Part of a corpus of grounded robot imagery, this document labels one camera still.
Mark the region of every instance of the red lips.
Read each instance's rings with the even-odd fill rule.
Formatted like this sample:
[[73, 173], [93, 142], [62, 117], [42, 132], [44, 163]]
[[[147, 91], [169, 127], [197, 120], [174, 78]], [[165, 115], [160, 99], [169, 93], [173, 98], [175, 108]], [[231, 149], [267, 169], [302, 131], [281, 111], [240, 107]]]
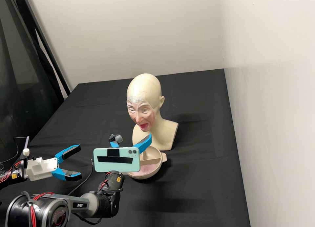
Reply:
[[148, 125], [149, 125], [149, 123], [145, 123], [145, 124], [141, 124], [139, 126], [141, 129], [145, 129], [145, 128], [147, 128]]

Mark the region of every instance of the white wall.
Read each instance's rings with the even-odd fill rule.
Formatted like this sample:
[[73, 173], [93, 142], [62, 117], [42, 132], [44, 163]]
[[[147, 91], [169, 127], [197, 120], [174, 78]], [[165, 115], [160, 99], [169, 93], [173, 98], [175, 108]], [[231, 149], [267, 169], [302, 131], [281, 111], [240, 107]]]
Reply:
[[29, 0], [70, 89], [217, 69], [220, 0]]
[[252, 227], [315, 226], [315, 0], [221, 0]]
[[251, 226], [315, 226], [315, 0], [30, 1], [71, 89], [226, 68]]

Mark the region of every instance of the mannequin head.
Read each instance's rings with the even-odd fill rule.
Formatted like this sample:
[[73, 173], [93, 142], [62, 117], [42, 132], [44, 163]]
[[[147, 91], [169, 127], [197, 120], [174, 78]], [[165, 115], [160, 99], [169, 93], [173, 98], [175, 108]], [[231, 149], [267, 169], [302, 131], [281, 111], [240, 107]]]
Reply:
[[135, 77], [127, 89], [127, 109], [131, 119], [143, 132], [150, 131], [164, 103], [161, 84], [151, 74], [140, 74]]

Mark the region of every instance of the smartphone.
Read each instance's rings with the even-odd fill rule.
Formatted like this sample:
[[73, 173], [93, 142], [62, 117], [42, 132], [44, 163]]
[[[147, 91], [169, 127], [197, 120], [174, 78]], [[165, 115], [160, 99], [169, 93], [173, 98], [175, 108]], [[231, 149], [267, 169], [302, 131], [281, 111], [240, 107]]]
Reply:
[[93, 151], [96, 172], [140, 171], [140, 152], [137, 147], [96, 148]]

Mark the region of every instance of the black tablecloth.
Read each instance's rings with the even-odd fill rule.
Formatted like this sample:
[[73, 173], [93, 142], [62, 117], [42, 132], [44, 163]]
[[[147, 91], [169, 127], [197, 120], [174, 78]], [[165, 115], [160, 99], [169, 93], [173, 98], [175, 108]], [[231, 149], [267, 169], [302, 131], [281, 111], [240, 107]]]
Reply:
[[[179, 123], [167, 162], [147, 180], [126, 177], [120, 209], [100, 226], [250, 226], [224, 71], [158, 76], [165, 102], [162, 117]], [[130, 79], [79, 84], [31, 142], [44, 159], [73, 144], [82, 150], [61, 166], [87, 177], [93, 149], [108, 147], [111, 133], [132, 144], [134, 123], [126, 107]], [[73, 195], [96, 190], [94, 172]], [[11, 185], [0, 192], [1, 225], [21, 191], [67, 194], [81, 181], [48, 178]], [[89, 226], [74, 215], [67, 226]]]

